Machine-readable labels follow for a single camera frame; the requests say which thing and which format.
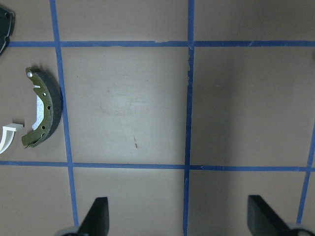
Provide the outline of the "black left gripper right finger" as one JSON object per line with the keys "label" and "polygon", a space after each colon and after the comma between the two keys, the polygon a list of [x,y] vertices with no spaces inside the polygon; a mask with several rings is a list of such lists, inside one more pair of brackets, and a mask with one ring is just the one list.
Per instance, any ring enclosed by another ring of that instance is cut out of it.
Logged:
{"label": "black left gripper right finger", "polygon": [[284,236],[290,231],[260,195],[248,196],[247,226],[252,236]]}

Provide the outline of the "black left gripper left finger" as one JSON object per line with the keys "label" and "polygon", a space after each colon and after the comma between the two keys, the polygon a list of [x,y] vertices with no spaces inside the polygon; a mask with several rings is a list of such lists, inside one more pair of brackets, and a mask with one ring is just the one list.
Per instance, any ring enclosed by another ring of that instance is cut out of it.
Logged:
{"label": "black left gripper left finger", "polygon": [[79,236],[107,236],[109,232],[109,207],[107,197],[98,197],[93,202],[78,229]]}

